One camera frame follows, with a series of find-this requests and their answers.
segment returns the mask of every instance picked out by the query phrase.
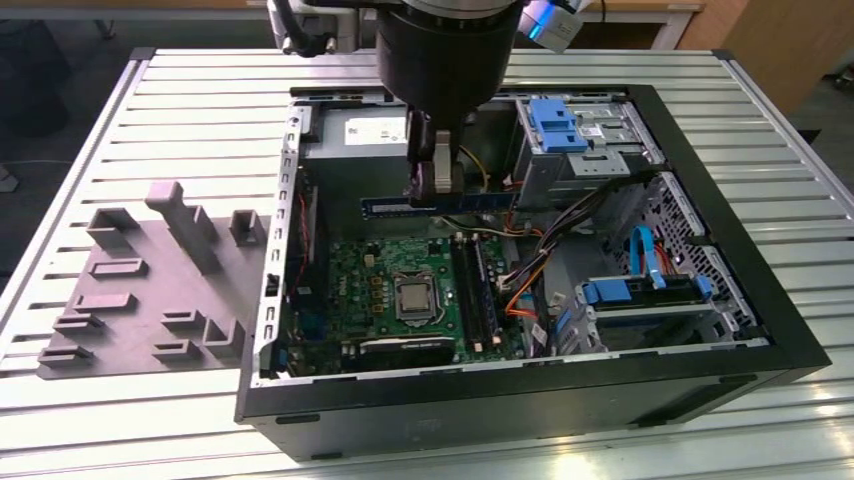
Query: wooden cabinet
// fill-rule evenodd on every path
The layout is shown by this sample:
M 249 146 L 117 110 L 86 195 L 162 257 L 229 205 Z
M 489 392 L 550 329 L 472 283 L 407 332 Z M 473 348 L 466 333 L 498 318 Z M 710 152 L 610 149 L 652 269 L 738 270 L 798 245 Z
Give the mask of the wooden cabinet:
M 784 113 L 854 46 L 852 0 L 709 0 L 680 48 L 725 48 Z

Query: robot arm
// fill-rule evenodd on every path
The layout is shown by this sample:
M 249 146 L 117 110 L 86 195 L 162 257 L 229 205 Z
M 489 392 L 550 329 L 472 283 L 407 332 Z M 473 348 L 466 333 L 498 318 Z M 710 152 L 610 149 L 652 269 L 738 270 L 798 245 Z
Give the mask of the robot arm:
M 355 50 L 354 42 L 342 41 L 342 28 L 358 38 L 359 9 L 377 9 L 379 76 L 409 105 L 406 194 L 417 205 L 431 204 L 439 195 L 461 194 L 457 156 L 466 117 L 498 92 L 518 30 L 564 51 L 581 29 L 570 2 L 269 0 L 269 4 L 283 50 L 306 57 Z M 333 14 L 334 24 L 321 22 L 315 32 L 306 31 L 295 13 Z

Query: blue light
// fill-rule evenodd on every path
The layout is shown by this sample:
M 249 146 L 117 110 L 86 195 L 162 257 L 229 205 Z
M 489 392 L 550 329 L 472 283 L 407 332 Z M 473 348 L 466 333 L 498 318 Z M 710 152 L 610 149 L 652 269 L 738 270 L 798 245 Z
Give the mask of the blue light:
M 542 32 L 542 31 L 544 31 L 544 26 L 542 25 L 536 26 L 534 29 L 532 30 L 532 33 L 529 33 L 529 38 L 532 40 L 537 39 L 537 36 L 540 35 L 540 32 Z
M 556 11 L 556 6 L 553 3 L 549 4 L 546 10 L 544 10 L 544 14 L 540 16 L 537 23 L 541 25 L 546 25 L 549 23 L 549 18 L 552 17 L 553 12 Z

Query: label sticker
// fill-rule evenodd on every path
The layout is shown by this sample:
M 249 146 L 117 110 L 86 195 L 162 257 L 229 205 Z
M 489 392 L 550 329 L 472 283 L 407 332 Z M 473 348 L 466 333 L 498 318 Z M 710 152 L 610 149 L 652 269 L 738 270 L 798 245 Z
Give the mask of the label sticker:
M 345 124 L 346 145 L 406 143 L 406 118 L 351 118 Z
M 544 330 L 544 327 L 540 326 L 540 323 L 534 324 L 534 328 L 532 328 L 532 335 L 534 336 L 537 341 L 541 343 L 541 345 L 546 346 L 546 340 L 549 339 L 549 334 L 546 333 L 546 330 Z
M 582 125 L 580 127 L 580 130 L 582 132 L 582 136 L 585 136 L 585 137 L 604 137 L 605 136 L 605 135 L 602 135 L 602 129 L 596 125 Z

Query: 3d printed holder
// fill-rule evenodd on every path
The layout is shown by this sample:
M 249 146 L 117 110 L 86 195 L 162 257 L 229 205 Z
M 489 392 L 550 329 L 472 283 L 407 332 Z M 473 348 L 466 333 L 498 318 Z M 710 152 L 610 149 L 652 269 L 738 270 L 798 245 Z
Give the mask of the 3d printed holder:
M 239 365 L 270 219 L 251 210 L 210 219 L 175 181 L 153 184 L 146 205 L 163 221 L 95 212 L 95 246 L 39 357 L 45 379 Z

